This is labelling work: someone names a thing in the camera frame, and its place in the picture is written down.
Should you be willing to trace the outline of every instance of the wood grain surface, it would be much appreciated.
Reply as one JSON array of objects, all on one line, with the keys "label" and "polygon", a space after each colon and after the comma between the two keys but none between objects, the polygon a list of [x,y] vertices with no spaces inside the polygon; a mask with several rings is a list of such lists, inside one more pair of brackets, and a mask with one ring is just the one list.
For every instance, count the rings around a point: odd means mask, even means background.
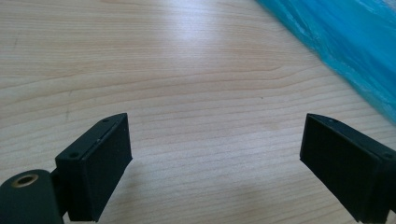
[{"label": "wood grain surface", "polygon": [[306,113],[396,148],[252,0],[0,0],[0,68],[0,182],[128,113],[134,160],[99,223],[355,223],[299,161]]}]

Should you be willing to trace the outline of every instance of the plastic wrap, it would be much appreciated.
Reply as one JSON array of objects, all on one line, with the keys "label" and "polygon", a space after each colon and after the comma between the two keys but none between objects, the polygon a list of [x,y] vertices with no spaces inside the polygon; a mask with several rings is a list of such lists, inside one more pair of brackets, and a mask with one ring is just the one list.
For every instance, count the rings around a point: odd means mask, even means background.
[{"label": "plastic wrap", "polygon": [[396,0],[258,0],[396,122]]}]

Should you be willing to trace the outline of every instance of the cylindrical hole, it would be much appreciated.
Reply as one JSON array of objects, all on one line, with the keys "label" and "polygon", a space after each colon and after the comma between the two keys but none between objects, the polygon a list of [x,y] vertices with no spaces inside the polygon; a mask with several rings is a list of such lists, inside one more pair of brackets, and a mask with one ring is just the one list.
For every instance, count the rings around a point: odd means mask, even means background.
[{"label": "cylindrical hole", "polygon": [[70,155],[69,155],[70,158],[75,158],[75,157],[77,157],[77,156],[78,156],[78,152],[72,152],[72,153],[70,153]]},{"label": "cylindrical hole", "polygon": [[37,179],[38,175],[35,174],[24,175],[12,182],[12,187],[23,188],[35,183]]},{"label": "cylindrical hole", "polygon": [[391,155],[390,153],[384,153],[384,157],[385,158],[388,158],[388,159],[392,159],[393,158],[393,155]]}]

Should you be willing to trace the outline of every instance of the black plastic part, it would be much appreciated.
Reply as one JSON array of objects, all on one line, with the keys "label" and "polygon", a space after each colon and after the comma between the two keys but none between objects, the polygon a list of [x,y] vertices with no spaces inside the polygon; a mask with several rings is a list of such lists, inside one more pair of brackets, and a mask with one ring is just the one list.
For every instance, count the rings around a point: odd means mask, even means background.
[{"label": "black plastic part", "polygon": [[54,176],[70,191],[70,220],[98,221],[131,160],[127,114],[102,119],[59,154]]},{"label": "black plastic part", "polygon": [[31,170],[14,175],[0,187],[0,223],[62,224],[50,173]]},{"label": "black plastic part", "polygon": [[396,208],[396,152],[344,123],[306,116],[301,161],[363,223],[385,223]]}]

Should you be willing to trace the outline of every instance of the wooden table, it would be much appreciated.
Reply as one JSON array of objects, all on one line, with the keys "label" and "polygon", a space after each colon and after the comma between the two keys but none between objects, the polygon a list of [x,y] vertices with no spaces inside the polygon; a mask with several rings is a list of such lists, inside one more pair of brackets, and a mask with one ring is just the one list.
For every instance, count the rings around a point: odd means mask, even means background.
[{"label": "wooden table", "polygon": [[99,223],[355,223],[299,161],[306,113],[396,148],[255,1],[1,0],[0,67],[0,182],[128,113],[134,160]]}]

